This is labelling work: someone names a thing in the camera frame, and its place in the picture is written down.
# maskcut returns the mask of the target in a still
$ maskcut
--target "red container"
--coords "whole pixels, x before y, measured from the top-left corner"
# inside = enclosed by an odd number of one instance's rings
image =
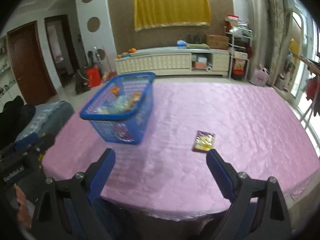
[[[244,71],[243,70],[232,70],[231,72],[231,77],[234,80],[239,80],[241,81],[242,78],[244,77]]]
[[[97,68],[91,68],[87,70],[88,87],[93,88],[101,84],[101,78]]]

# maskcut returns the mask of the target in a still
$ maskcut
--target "pink bag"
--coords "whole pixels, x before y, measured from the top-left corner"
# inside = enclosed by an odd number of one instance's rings
[[[250,79],[250,83],[259,87],[264,87],[268,82],[268,79],[268,70],[265,67],[260,66],[254,70],[253,76]]]

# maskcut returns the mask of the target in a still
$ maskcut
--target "red bag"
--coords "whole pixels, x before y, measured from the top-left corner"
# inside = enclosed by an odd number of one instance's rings
[[[307,81],[307,87],[306,87],[307,100],[309,99],[313,100],[313,98],[316,95],[317,85],[318,85],[317,77],[314,77]]]
[[[99,71],[96,67],[87,70],[88,87],[93,88],[101,84]]]

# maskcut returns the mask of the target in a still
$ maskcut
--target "pink bedsheet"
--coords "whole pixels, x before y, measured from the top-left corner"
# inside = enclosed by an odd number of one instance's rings
[[[155,83],[154,109],[140,145],[105,142],[76,112],[43,166],[57,180],[85,171],[107,147],[116,165],[101,197],[153,217],[183,220],[226,210],[206,166],[191,151],[197,130],[252,178],[275,176],[285,193],[303,184],[319,160],[303,127],[271,88],[219,83]]]

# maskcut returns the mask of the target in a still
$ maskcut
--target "yellow item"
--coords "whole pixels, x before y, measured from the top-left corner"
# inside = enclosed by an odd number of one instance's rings
[[[292,54],[299,55],[299,45],[294,39],[291,39],[289,50],[291,51]],[[295,58],[294,65],[297,65],[298,61],[299,59]]]
[[[134,108],[136,103],[139,101],[141,97],[141,92],[135,92],[131,95],[131,98],[128,100],[129,108]]]
[[[210,26],[209,0],[134,0],[134,28]]]
[[[115,86],[115,87],[111,90],[111,92],[114,93],[114,95],[115,95],[116,97],[119,96],[119,91],[120,91],[120,87],[118,87],[118,86]]]

